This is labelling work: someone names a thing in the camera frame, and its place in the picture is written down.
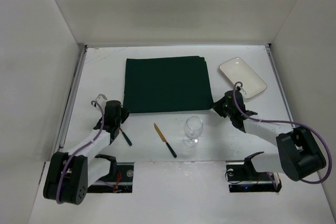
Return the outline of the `white rectangular plate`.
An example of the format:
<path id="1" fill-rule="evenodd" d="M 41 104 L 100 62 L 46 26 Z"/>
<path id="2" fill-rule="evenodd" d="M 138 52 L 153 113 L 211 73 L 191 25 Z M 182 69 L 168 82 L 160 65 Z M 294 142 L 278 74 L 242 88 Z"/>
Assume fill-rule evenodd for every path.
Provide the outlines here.
<path id="1" fill-rule="evenodd" d="M 251 99 L 267 89 L 266 83 L 255 71 L 240 57 L 230 59 L 219 66 L 220 71 L 232 83 L 241 82 L 246 90 L 247 97 Z"/>

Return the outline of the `clear wine glass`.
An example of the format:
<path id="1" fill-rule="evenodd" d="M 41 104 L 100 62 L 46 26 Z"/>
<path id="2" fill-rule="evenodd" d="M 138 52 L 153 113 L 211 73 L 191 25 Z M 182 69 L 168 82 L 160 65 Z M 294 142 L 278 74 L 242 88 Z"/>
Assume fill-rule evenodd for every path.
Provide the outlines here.
<path id="1" fill-rule="evenodd" d="M 183 144 L 187 147 L 195 147 L 199 137 L 203 133 L 203 121 L 198 116 L 188 118 L 184 124 Z"/>

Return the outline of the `gold knife green handle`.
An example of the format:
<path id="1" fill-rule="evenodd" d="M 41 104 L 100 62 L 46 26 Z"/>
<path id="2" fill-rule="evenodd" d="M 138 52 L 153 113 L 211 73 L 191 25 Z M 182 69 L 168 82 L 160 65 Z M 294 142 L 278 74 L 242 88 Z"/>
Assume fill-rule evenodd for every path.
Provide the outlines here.
<path id="1" fill-rule="evenodd" d="M 173 157 L 177 158 L 176 152 L 172 149 L 171 145 L 168 143 L 168 141 L 166 140 L 166 138 L 164 137 L 163 133 L 161 132 L 161 130 L 159 129 L 159 127 L 157 126 L 156 123 L 154 123 L 154 128 L 155 128 L 157 134 L 159 135 L 160 139 L 166 144 L 166 146 L 170 150 Z"/>

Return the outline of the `gold fork green handle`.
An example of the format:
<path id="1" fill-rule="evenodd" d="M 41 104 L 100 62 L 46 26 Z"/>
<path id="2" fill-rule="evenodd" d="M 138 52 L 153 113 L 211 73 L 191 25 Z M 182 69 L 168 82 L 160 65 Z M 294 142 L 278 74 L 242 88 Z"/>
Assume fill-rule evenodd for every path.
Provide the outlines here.
<path id="1" fill-rule="evenodd" d="M 126 135 L 126 133 L 125 133 L 122 129 L 120 129 L 120 131 L 121 131 L 121 134 L 123 135 L 124 139 L 126 140 L 127 144 L 128 144 L 129 146 L 132 146 L 132 142 L 131 142 L 131 140 L 128 138 L 128 136 Z"/>

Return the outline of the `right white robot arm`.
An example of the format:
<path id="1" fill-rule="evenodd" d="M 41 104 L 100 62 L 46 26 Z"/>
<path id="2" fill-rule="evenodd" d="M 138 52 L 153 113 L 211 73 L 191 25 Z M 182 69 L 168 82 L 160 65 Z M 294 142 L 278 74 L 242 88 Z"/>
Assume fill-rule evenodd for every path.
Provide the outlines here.
<path id="1" fill-rule="evenodd" d="M 212 109 L 224 118 L 229 118 L 238 130 L 255 135 L 277 147 L 277 152 L 267 154 L 263 151 L 251 154 L 244 159 L 249 173 L 284 173 L 293 181 L 305 178 L 323 168 L 327 172 L 318 183 L 326 181 L 332 170 L 332 157 L 326 147 L 323 155 L 316 143 L 324 139 L 310 127 L 290 121 L 263 120 L 256 112 L 245 108 L 243 96 L 238 90 L 230 90 L 212 105 Z"/>

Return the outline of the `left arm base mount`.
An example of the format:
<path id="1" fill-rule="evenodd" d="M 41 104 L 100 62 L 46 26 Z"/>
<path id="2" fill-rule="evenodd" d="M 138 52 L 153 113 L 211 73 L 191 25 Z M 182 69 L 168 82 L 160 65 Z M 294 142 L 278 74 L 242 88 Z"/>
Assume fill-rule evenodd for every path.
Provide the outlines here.
<path id="1" fill-rule="evenodd" d="M 132 193 L 134 163 L 117 163 L 115 175 L 108 174 L 101 177 L 89 188 L 91 194 L 126 194 Z"/>

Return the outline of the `dark green cloth placemat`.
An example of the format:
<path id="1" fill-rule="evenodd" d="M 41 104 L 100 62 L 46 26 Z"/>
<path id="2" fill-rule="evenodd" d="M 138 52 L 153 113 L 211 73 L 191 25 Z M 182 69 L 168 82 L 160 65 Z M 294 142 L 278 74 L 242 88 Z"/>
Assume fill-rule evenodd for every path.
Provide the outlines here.
<path id="1" fill-rule="evenodd" d="M 127 59 L 123 105 L 131 113 L 202 111 L 212 104 L 205 58 Z"/>

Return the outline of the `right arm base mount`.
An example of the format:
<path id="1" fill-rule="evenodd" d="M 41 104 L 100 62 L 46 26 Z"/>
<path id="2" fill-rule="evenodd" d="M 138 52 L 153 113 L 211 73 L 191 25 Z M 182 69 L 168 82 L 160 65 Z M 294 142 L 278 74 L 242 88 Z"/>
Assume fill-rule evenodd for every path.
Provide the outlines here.
<path id="1" fill-rule="evenodd" d="M 282 189 L 277 173 L 256 172 L 244 162 L 226 163 L 225 179 L 230 193 L 279 193 Z"/>

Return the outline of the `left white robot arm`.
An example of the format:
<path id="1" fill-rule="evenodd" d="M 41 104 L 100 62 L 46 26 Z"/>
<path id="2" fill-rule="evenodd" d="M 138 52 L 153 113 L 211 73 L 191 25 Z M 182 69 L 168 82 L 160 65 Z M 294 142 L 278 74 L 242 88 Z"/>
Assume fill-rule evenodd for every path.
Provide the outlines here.
<path id="1" fill-rule="evenodd" d="M 101 118 L 90 135 L 77 146 L 52 155 L 43 188 L 45 199 L 79 205 L 95 182 L 101 180 L 110 186 L 109 181 L 114 179 L 112 188 L 117 188 L 122 179 L 116 158 L 101 151 L 117 138 L 129 111 L 117 100 L 105 104 L 94 100 L 91 104 L 99 109 Z"/>

